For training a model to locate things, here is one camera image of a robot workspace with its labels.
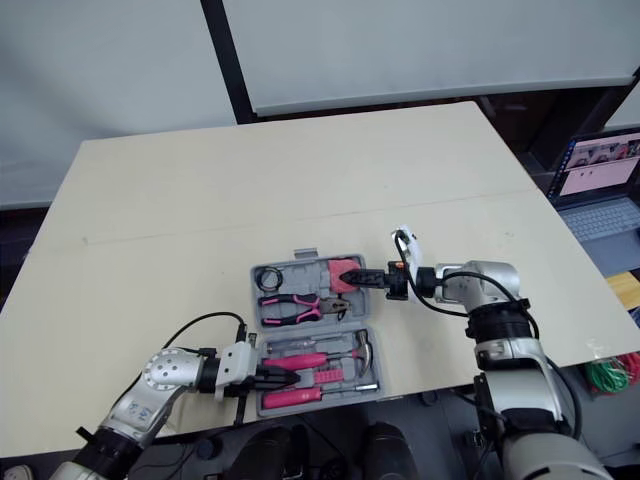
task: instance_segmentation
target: white wall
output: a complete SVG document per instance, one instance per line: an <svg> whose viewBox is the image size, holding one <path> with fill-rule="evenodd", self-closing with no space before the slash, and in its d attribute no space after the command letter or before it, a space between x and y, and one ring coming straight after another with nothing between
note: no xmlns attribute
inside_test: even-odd
<svg viewBox="0 0 640 480"><path fill-rule="evenodd" d="M640 127L640 84L636 85L620 108L606 125L607 130L615 128Z"/></svg>
<svg viewBox="0 0 640 480"><path fill-rule="evenodd" d="M0 207L51 201L84 139L231 124L198 0L0 2Z"/></svg>
<svg viewBox="0 0 640 480"><path fill-rule="evenodd" d="M258 113L624 85L637 0L226 0Z"/></svg>

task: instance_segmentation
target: laptop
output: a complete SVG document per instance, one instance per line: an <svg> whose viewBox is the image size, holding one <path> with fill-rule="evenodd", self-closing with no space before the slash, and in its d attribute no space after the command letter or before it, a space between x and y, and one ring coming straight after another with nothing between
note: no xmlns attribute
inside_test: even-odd
<svg viewBox="0 0 640 480"><path fill-rule="evenodd" d="M574 137L547 198L606 277L640 267L640 128Z"/></svg>

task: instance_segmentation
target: laptop screen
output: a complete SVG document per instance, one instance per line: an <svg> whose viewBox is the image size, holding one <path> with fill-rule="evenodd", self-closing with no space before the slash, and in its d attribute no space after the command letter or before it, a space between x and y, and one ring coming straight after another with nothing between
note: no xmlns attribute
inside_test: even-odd
<svg viewBox="0 0 640 480"><path fill-rule="evenodd" d="M608 132L569 143L548 193L550 199L625 187L640 161L640 130Z"/></svg>

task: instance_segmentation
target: laptop keyboard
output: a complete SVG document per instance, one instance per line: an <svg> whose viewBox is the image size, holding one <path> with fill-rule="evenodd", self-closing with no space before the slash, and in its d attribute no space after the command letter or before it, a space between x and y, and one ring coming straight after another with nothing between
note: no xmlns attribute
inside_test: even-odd
<svg viewBox="0 0 640 480"><path fill-rule="evenodd" d="M601 207L562 212L562 218L580 242L640 228L640 209L628 198Z"/></svg>

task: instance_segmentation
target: cable bundle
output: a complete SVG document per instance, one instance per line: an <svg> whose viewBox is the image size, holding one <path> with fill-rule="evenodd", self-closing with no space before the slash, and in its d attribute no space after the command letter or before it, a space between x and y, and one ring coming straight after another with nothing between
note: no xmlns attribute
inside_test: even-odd
<svg viewBox="0 0 640 480"><path fill-rule="evenodd" d="M585 365L587 380L596 390L618 393L640 380L640 354L629 353Z"/></svg>

